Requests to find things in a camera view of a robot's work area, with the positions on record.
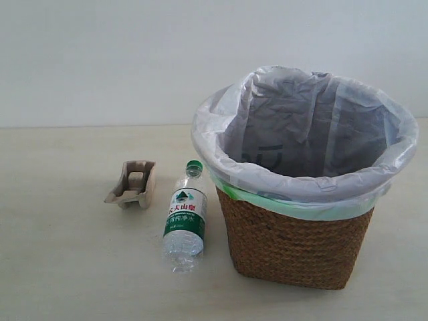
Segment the green plastic bin liner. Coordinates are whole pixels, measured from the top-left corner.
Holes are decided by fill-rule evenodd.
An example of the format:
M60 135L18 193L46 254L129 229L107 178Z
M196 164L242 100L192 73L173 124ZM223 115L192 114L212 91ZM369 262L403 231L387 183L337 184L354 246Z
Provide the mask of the green plastic bin liner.
M234 201L245 201L268 211L306 221L339 221L359 217L375 207L377 198L334 203L299 203L263 197L228 185L213 177L216 187Z

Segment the white plastic bin liner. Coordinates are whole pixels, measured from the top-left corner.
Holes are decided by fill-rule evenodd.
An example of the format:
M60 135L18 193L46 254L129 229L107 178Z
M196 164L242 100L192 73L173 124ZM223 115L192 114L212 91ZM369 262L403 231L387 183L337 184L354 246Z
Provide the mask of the white plastic bin liner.
M264 197L331 203L380 192L413 158L419 128L384 92L268 66L198 107L191 138L220 181Z

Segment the brown cardboard pulp tray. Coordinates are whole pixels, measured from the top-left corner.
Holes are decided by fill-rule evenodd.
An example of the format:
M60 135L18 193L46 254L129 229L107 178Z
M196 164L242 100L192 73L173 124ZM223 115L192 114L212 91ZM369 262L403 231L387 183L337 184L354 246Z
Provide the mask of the brown cardboard pulp tray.
M155 169L154 161L130 160L124 162L120 178L104 202L116 204L121 209L127 209L131 203L138 203L142 209L148 209L156 185Z

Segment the green label water bottle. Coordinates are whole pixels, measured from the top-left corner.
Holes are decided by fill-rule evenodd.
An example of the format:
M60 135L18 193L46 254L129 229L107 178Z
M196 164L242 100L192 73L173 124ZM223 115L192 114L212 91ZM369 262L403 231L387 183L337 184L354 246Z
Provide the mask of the green label water bottle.
M206 218L203 165L190 160L175 184L163 233L163 253L173 272L196 268L203 255Z

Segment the brown woven wicker bin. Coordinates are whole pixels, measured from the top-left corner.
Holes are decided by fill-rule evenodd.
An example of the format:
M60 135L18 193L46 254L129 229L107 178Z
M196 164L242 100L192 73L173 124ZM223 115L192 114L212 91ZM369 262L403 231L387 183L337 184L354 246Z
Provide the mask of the brown woven wicker bin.
M234 268L245 277L322 290L345 288L372 210L341 221L307 221L217 190Z

